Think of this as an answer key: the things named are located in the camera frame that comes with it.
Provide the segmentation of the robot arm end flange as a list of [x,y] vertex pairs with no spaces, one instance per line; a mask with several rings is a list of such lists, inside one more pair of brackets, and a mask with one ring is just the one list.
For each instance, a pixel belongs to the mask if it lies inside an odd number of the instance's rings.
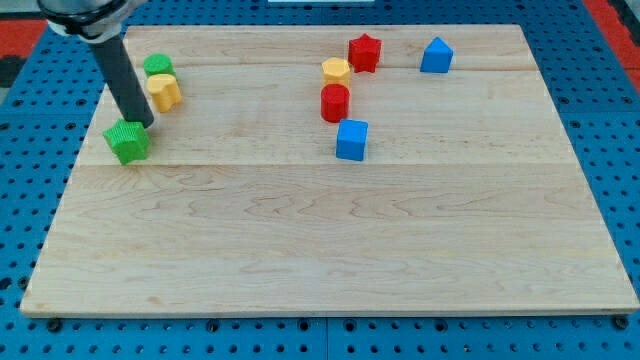
[[146,0],[38,0],[51,29],[100,43],[120,33],[124,21]]

